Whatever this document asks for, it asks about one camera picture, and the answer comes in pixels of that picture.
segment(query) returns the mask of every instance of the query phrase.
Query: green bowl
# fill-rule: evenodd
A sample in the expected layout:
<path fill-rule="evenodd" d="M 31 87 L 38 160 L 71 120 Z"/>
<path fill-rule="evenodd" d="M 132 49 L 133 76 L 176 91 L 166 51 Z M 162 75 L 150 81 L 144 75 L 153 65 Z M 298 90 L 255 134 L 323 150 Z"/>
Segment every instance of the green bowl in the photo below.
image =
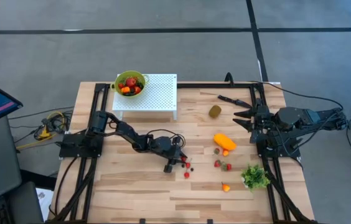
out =
<path fill-rule="evenodd" d="M 124 96 L 121 93 L 121 90 L 119 88 L 119 83 L 126 83 L 127 78 L 137 78 L 138 82 L 140 82 L 144 85 L 144 88 L 138 94 L 135 94 L 134 96 Z M 127 98 L 132 98 L 132 97 L 139 96 L 145 90 L 147 81 L 148 81 L 148 79 L 147 79 L 146 75 L 143 75 L 137 71 L 125 71 L 116 78 L 115 86 L 111 85 L 111 89 L 118 92 L 121 96 L 124 96 Z"/>

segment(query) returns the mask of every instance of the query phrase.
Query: wooden tabletop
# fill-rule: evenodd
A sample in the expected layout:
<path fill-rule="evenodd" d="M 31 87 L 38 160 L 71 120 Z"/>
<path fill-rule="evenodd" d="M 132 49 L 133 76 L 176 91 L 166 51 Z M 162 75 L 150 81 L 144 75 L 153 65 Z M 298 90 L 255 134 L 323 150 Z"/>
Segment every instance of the wooden tabletop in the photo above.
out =
<path fill-rule="evenodd" d="M 95 82 L 80 84 L 70 126 L 73 133 L 87 127 L 94 86 Z M 281 90 L 268 85 L 264 87 L 272 113 L 285 106 Z M 250 92 L 244 88 L 181 88 L 177 92 L 177 121 L 172 120 L 171 113 L 124 113 L 123 121 L 139 134 L 152 129 L 168 129 L 183 134 L 187 141 L 183 151 L 192 159 L 194 171 L 185 179 L 185 168 L 177 165 L 171 174 L 165 174 L 163 168 L 167 161 L 164 158 L 138 154 L 119 136 L 108 137 L 98 159 L 88 222 L 137 223 L 140 218 L 145 218 L 147 223 L 205 223 L 207 219 L 213 219 L 215 223 L 272 223 L 266 189 L 250 192 L 241 182 L 241 169 L 248 164 L 262 165 L 256 146 L 249 143 L 250 133 L 232 121 L 234 112 L 246 109 L 220 101 L 217 99 L 219 94 L 251 103 Z M 108 97 L 107 111 L 111 111 L 112 101 L 113 92 Z M 217 119 L 208 116 L 213 105 L 222 108 Z M 213 154 L 218 147 L 213 141 L 216 133 L 226 134 L 238 145 L 228 157 Z M 162 135 L 168 134 L 154 133 L 155 138 Z M 230 163 L 232 170 L 224 172 L 214 167 L 217 159 Z M 64 159 L 61 163 L 52 208 L 59 181 L 71 160 Z M 314 219 L 299 164 L 290 158 L 279 161 L 286 192 L 305 216 Z M 58 210 L 75 190 L 79 164 L 80 159 L 65 178 Z M 231 190 L 223 192 L 221 182 L 229 184 Z M 277 194 L 276 199 L 279 217 L 282 218 Z M 81 217 L 82 206 L 83 202 L 79 204 L 78 218 Z"/>

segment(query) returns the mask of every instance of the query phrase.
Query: yellow cable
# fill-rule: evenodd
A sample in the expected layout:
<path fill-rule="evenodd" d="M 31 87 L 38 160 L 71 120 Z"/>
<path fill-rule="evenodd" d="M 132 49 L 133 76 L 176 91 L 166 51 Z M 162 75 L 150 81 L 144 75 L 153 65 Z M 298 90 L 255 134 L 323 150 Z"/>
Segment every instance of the yellow cable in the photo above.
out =
<path fill-rule="evenodd" d="M 65 125 L 65 117 L 63 116 L 63 114 L 60 111 L 54 111 L 54 112 L 50 113 L 50 115 L 48 115 L 47 119 L 50 119 L 53 114 L 59 114 L 62 117 L 61 127 L 63 127 Z M 39 140 L 37 142 L 32 142 L 32 143 L 29 143 L 29 144 L 25 144 L 23 146 L 17 146 L 16 149 L 22 149 L 22 148 L 25 148 L 25 147 L 34 146 L 35 144 L 38 144 L 40 142 L 44 142 L 46 140 L 52 139 L 56 135 L 57 135 L 57 133 L 55 133 L 55 134 L 53 134 L 53 135 L 51 135 L 51 136 L 49 136 L 49 137 L 47 137 L 45 139 Z"/>

